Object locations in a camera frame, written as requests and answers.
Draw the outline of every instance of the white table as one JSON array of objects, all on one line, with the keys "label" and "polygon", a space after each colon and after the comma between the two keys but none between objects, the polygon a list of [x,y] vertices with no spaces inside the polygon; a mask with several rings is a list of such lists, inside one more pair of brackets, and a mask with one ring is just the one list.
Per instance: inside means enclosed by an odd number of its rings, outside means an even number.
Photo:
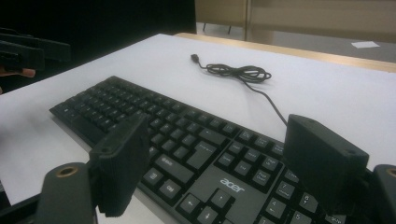
[{"label": "white table", "polygon": [[[315,119],[370,154],[369,169],[396,164],[396,74],[256,49],[155,35],[104,58],[0,96],[0,179],[12,204],[36,195],[45,174],[88,160],[90,148],[49,109],[110,76],[118,76],[183,103],[283,141],[286,127],[259,94],[202,64],[256,65],[273,77],[254,85],[281,113]],[[121,218],[101,223],[173,223],[137,191]]]}]

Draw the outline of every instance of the floor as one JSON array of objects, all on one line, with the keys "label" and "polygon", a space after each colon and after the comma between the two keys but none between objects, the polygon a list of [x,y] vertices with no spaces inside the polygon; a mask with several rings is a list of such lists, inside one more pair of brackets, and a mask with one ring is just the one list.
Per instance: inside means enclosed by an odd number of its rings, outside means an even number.
[{"label": "floor", "polygon": [[[243,40],[242,27],[207,24],[204,29],[203,23],[197,23],[198,35],[210,35],[229,39]],[[382,62],[396,63],[396,44],[373,42],[377,47],[356,48],[352,43],[363,42],[356,39],[344,39],[318,35],[301,35],[285,32],[274,33],[274,45],[293,48],[307,49],[318,52],[338,54],[363,59],[377,60]]]}]

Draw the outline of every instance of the white paper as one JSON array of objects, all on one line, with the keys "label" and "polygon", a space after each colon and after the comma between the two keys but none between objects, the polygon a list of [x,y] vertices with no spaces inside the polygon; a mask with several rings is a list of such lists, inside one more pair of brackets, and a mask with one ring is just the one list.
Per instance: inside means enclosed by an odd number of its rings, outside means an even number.
[{"label": "white paper", "polygon": [[352,43],[352,45],[357,48],[357,49],[368,49],[368,48],[376,48],[379,47],[375,42],[373,41],[362,41],[362,42],[355,42]]}]

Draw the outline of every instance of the acer keyboard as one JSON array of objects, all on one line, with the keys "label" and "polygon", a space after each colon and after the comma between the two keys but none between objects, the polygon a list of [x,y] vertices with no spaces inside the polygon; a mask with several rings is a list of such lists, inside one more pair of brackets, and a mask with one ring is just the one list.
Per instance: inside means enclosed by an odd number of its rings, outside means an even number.
[{"label": "acer keyboard", "polygon": [[138,187],[180,223],[344,224],[282,161],[283,144],[118,77],[50,112],[90,146],[148,114],[150,166]]}]

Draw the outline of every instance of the black cable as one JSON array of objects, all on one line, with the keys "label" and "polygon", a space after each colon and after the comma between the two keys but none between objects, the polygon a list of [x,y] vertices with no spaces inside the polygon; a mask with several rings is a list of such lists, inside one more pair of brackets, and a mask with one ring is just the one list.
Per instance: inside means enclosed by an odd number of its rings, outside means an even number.
[{"label": "black cable", "polygon": [[262,91],[257,91],[253,89],[248,83],[261,83],[264,82],[266,79],[271,78],[271,74],[266,72],[264,69],[256,66],[243,66],[240,68],[232,68],[226,64],[222,63],[215,63],[215,64],[208,64],[207,66],[203,67],[201,66],[201,63],[199,62],[199,57],[196,54],[191,55],[191,59],[193,62],[198,63],[198,65],[202,69],[206,69],[207,72],[210,74],[218,75],[221,77],[236,77],[239,80],[241,80],[249,89],[252,91],[255,91],[261,95],[263,95],[267,100],[270,102],[271,106],[277,113],[277,115],[280,117],[280,119],[283,121],[283,123],[287,126],[288,123],[286,120],[283,118],[283,116],[280,114],[279,110],[276,108],[274,102],[271,100],[271,98]]}]

